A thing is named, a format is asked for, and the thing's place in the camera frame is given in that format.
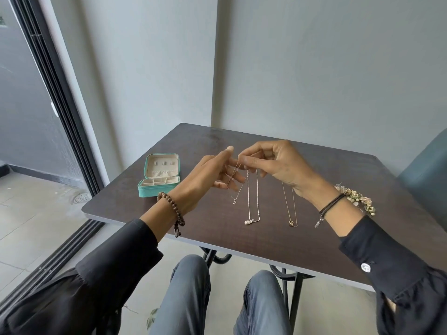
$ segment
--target jeans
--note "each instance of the jeans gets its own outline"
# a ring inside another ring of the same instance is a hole
[[[211,282],[198,255],[185,256],[174,268],[171,283],[150,335],[203,335]],[[292,335],[282,291],[273,273],[261,270],[244,291],[244,305],[233,328],[235,335]]]

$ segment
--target black shirt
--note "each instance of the black shirt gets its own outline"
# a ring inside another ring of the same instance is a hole
[[[445,272],[429,267],[369,217],[343,238],[340,250],[377,292],[380,335],[447,334]],[[126,300],[162,256],[146,224],[127,223],[75,268],[8,310],[0,334],[116,335]],[[385,296],[396,304],[395,313]]]

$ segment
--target jewelry box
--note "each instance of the jewelry box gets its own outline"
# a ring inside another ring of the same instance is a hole
[[[150,154],[144,164],[144,180],[138,184],[140,197],[157,196],[169,192],[180,183],[180,158],[177,154]]]

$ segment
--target small charm pendant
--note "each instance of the small charm pendant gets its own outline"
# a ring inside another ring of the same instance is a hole
[[[320,220],[316,223],[315,228],[318,228],[318,226],[320,225],[321,222],[323,222],[325,219],[323,219],[322,217],[320,218]]]

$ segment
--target teal chair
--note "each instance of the teal chair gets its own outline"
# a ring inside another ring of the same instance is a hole
[[[435,137],[398,178],[447,231],[447,129]]]

